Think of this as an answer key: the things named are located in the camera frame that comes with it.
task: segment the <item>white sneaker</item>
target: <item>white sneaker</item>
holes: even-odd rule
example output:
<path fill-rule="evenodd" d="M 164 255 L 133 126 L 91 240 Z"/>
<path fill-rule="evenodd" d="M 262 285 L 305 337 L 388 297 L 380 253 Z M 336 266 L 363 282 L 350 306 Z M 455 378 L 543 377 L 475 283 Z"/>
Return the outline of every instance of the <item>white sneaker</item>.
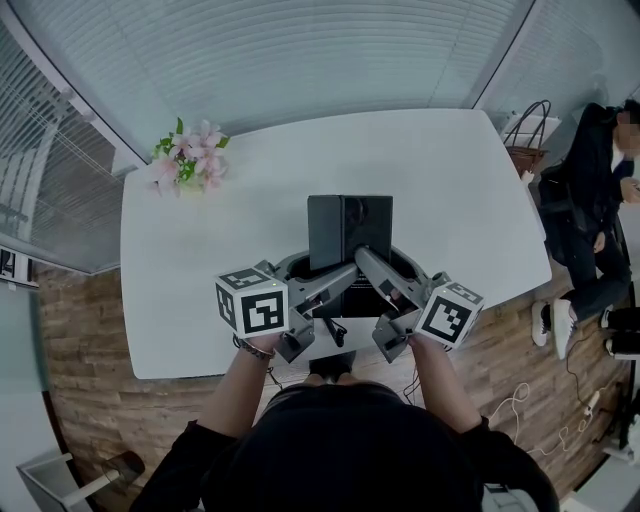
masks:
<path fill-rule="evenodd" d="M 542 300 L 538 300 L 531 306 L 531 337 L 533 342 L 539 347 L 544 347 L 547 344 L 547 338 L 549 337 L 549 328 L 542 317 L 542 310 L 548 304 Z"/>
<path fill-rule="evenodd" d="M 612 310 L 613 310 L 613 306 L 609 306 L 600 315 L 600 321 L 598 323 L 600 324 L 601 329 L 609 328 L 609 313 L 611 313 Z"/>
<path fill-rule="evenodd" d="M 563 360 L 567 356 L 567 345 L 576 330 L 576 322 L 569 314 L 571 302 L 565 299 L 556 299 L 551 308 L 553 324 L 553 337 L 556 342 L 558 358 Z"/>

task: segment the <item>white cube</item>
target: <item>white cube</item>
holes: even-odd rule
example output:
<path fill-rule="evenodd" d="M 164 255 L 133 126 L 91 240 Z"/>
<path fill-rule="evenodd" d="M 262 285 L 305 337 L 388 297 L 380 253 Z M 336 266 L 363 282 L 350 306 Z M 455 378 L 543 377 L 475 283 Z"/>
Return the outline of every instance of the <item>white cube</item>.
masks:
<path fill-rule="evenodd" d="M 443 284 L 433 290 L 414 330 L 458 348 L 471 332 L 483 306 L 484 298 L 461 284 Z"/>
<path fill-rule="evenodd" d="M 289 330 L 289 289 L 253 267 L 215 277 L 218 312 L 239 338 Z"/>

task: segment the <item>shoe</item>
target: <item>shoe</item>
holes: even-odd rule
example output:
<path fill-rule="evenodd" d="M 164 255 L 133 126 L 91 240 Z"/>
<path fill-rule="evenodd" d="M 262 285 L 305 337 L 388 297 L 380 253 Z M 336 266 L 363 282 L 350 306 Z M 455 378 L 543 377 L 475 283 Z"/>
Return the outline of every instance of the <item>shoe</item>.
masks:
<path fill-rule="evenodd" d="M 355 359 L 355 350 L 322 359 L 313 359 L 309 361 L 309 373 L 316 373 L 324 380 L 331 379 L 333 382 L 338 382 L 340 375 L 351 373 Z"/>
<path fill-rule="evenodd" d="M 598 321 L 598 323 L 600 324 L 601 329 L 609 328 L 609 313 L 611 313 L 612 310 L 613 310 L 613 306 L 609 306 L 600 315 L 600 320 Z"/>
<path fill-rule="evenodd" d="M 550 315 L 550 306 L 545 301 L 539 300 L 533 303 L 531 307 L 531 337 L 539 347 L 544 347 L 547 344 L 551 328 Z"/>
<path fill-rule="evenodd" d="M 558 358 L 563 360 L 567 356 L 567 345 L 571 336 L 576 331 L 576 321 L 571 318 L 569 310 L 571 302 L 565 299 L 556 299 L 553 301 L 552 323 L 553 337 L 556 342 L 556 352 Z"/>

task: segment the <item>man in black suit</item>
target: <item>man in black suit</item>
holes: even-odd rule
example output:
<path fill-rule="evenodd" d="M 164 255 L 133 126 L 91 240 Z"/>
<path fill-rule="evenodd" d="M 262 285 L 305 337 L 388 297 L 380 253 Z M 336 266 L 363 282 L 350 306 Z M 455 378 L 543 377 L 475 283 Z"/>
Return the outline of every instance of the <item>man in black suit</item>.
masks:
<path fill-rule="evenodd" d="M 534 342 L 543 346 L 553 330 L 556 351 L 564 359 L 575 324 L 623 299 L 631 272 L 614 237 L 620 203 L 640 202 L 633 159 L 640 155 L 640 104 L 621 109 L 595 103 L 585 109 L 567 159 L 554 181 L 569 186 L 584 218 L 576 226 L 569 215 L 557 218 L 564 264 L 574 289 L 552 304 L 533 305 Z M 597 278 L 596 267 L 602 272 Z"/>

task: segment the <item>wooden floor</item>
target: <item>wooden floor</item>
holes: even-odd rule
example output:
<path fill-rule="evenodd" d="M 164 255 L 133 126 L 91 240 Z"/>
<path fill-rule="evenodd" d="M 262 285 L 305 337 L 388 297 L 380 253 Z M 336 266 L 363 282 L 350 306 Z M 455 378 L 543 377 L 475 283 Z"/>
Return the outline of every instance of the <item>wooden floor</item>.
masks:
<path fill-rule="evenodd" d="M 127 510 L 187 421 L 197 417 L 219 377 L 144 381 L 134 377 L 118 271 L 86 278 L 43 268 L 38 281 L 51 395 L 81 475 L 86 479 L 97 477 L 103 459 L 127 449 L 138 453 L 146 464 L 145 474 L 126 492 L 106 489 L 95 495 L 106 510 Z M 523 449 L 552 450 L 559 441 L 558 431 L 568 426 L 566 452 L 558 448 L 548 457 L 533 454 L 560 497 L 573 490 L 601 461 L 600 449 L 591 441 L 609 421 L 601 413 L 584 434 L 577 433 L 584 407 L 576 398 L 574 378 L 557 360 L 552 343 L 538 348 L 530 338 L 534 297 L 552 297 L 567 287 L 564 272 L 554 269 L 551 283 L 483 312 L 470 339 L 451 353 L 483 415 L 490 416 L 519 383 L 529 383 L 529 399 L 516 405 L 521 412 L 518 445 Z M 571 369 L 580 377 L 581 396 L 588 400 L 595 390 L 606 387 L 600 405 L 613 408 L 614 384 L 627 381 L 627 363 L 606 355 L 603 333 L 595 321 L 583 325 L 575 339 L 584 339 L 570 359 Z M 387 364 L 373 348 L 358 353 L 354 374 L 382 382 L 400 393 L 411 382 L 413 370 L 408 351 Z M 306 371 L 292 365 L 276 368 L 274 375 L 286 386 L 300 382 Z M 267 377 L 262 407 L 277 391 Z M 423 403 L 419 391 L 415 401 Z M 492 426 L 515 434 L 516 420 L 508 405 Z"/>

